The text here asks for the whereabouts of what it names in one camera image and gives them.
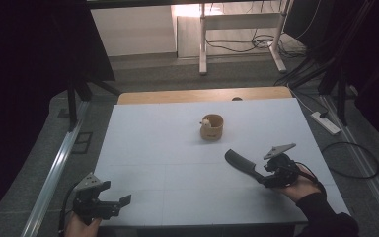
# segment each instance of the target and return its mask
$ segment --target table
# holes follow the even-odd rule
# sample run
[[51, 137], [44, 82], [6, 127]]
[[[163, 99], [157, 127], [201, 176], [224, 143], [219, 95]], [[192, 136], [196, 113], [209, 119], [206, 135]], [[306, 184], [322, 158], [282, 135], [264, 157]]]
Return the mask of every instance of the table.
[[201, 8], [200, 15], [200, 50], [199, 50], [199, 74], [207, 73], [207, 47], [206, 47], [206, 31], [208, 30], [229, 30], [229, 29], [259, 29], [259, 28], [275, 28], [275, 35], [272, 42], [267, 44], [269, 52], [275, 62], [279, 72], [285, 73], [286, 67], [278, 53], [278, 42], [282, 33], [285, 19], [288, 14], [290, 0], [280, 13], [260, 13], [260, 14], [236, 14], [236, 15], [219, 15], [206, 16], [205, 3], [216, 2], [243, 2], [240, 0], [225, 1], [191, 1], [191, 0], [87, 0], [86, 5], [90, 9], [107, 9], [107, 8], [127, 8], [127, 7], [147, 7], [147, 6], [165, 6], [180, 4], [199, 3]]
[[[276, 99], [272, 91], [281, 93], [282, 98]], [[266, 98], [265, 92], [273, 99], [256, 100]], [[208, 95], [211, 98], [201, 102]], [[234, 96], [245, 100], [227, 100]], [[112, 181], [100, 199], [116, 200], [132, 194], [132, 201], [119, 218], [102, 225], [138, 228], [304, 223], [306, 218], [291, 200], [259, 185], [224, 159], [224, 153], [232, 148], [256, 162], [257, 171], [268, 175], [262, 157], [272, 146], [291, 142], [297, 146], [286, 154], [317, 174], [335, 212], [348, 213], [296, 99], [289, 97], [284, 88], [121, 95], [95, 175]], [[223, 136], [216, 142], [199, 136], [199, 122], [209, 113], [224, 117]]]

